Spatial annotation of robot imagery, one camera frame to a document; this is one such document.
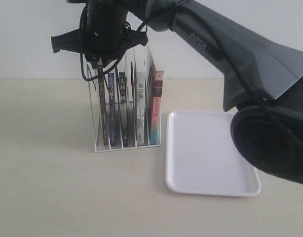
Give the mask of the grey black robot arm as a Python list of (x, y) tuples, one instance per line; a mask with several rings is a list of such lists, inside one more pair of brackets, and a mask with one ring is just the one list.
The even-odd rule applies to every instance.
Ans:
[(224, 76), (230, 133), (255, 168), (303, 185), (303, 51), (273, 42), (194, 0), (86, 0), (79, 27), (52, 36), (54, 53), (78, 53), (113, 70), (146, 45), (144, 27), (175, 32)]

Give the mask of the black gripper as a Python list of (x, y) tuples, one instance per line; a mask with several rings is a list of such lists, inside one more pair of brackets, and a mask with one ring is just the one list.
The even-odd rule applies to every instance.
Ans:
[(129, 50), (138, 45), (146, 46), (148, 37), (146, 32), (136, 33), (126, 21), (127, 15), (115, 18), (87, 17), (85, 26), (68, 33), (52, 36), (51, 45), (54, 53), (61, 50), (84, 54), (92, 69), (97, 69), (100, 58), (103, 67), (117, 66), (122, 56), (123, 49)]

